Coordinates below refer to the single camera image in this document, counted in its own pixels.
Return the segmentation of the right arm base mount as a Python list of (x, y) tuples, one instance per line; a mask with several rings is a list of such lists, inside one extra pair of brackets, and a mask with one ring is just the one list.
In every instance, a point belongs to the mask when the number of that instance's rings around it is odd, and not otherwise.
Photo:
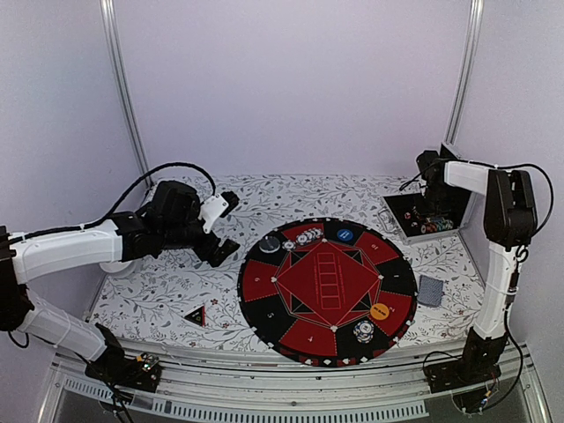
[(500, 367), (469, 368), (461, 360), (447, 360), (424, 365), (423, 373), (432, 393), (459, 390), (479, 384), (475, 390), (455, 394), (452, 399), (455, 407), (468, 414), (482, 412), (490, 401), (501, 376)]

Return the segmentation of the blue small blind button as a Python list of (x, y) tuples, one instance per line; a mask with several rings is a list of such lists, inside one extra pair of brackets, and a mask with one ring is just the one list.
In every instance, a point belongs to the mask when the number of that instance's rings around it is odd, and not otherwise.
[(354, 237), (354, 233), (350, 229), (342, 228), (337, 231), (337, 238), (340, 241), (348, 242), (351, 241), (353, 237)]

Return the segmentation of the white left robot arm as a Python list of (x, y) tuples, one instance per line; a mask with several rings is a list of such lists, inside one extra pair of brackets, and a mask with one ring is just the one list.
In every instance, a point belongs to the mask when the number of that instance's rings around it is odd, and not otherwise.
[(124, 382), (131, 365), (112, 332), (84, 323), (28, 290), (34, 279), (98, 264), (108, 274), (127, 273), (137, 261), (165, 250), (191, 249), (212, 267), (239, 245), (213, 231), (239, 203), (232, 191), (201, 200), (177, 181), (160, 182), (137, 211), (110, 212), (99, 223), (53, 229), (45, 234), (1, 232), (1, 330), (19, 331), (61, 346), (96, 364), (111, 382)]

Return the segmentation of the black dealer button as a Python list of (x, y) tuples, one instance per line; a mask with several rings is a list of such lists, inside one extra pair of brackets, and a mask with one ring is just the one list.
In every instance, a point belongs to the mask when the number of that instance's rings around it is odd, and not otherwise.
[(273, 254), (280, 250), (280, 240), (274, 235), (265, 235), (259, 242), (258, 248), (264, 254)]

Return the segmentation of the white blue chip row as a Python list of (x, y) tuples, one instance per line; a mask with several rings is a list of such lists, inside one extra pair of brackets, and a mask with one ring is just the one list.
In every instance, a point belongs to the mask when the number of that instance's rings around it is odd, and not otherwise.
[(311, 242), (319, 241), (323, 237), (323, 230), (314, 227), (299, 233), (294, 240), (288, 239), (282, 244), (283, 249), (291, 251), (298, 247), (305, 246)]

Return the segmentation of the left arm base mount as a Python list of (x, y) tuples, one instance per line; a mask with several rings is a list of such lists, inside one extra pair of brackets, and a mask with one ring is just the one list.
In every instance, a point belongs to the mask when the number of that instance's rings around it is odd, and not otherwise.
[(97, 360), (88, 361), (85, 375), (113, 386), (155, 393), (162, 367), (158, 356), (143, 352), (127, 358), (123, 352), (105, 351)]

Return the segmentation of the white blue chip stack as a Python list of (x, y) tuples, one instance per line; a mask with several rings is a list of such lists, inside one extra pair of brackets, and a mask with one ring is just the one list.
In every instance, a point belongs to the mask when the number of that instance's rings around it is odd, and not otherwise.
[(375, 334), (375, 327), (369, 320), (357, 322), (352, 330), (355, 339), (361, 344), (368, 344)]

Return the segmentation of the blue playing card deck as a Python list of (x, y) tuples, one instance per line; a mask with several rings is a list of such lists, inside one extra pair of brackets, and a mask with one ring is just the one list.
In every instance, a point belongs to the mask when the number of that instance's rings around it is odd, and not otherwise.
[(438, 308), (442, 304), (444, 282), (421, 275), (419, 278), (418, 302), (423, 306)]

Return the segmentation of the orange big blind button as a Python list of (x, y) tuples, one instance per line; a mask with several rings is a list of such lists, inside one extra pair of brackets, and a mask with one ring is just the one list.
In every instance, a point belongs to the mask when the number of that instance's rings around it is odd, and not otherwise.
[(370, 316), (375, 321), (384, 321), (390, 316), (390, 308), (378, 302), (371, 307)]

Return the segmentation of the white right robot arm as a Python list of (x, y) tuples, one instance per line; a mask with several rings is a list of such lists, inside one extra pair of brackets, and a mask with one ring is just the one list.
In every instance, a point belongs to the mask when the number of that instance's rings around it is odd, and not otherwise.
[(483, 227), (489, 264), (484, 300), (455, 371), (460, 382), (473, 384), (497, 363), (508, 339), (521, 263), (538, 230), (531, 177), (523, 165), (496, 167), (448, 160), (436, 151), (421, 153), (416, 162), (427, 183), (424, 198), (435, 210), (454, 199), (453, 189), (485, 199)]

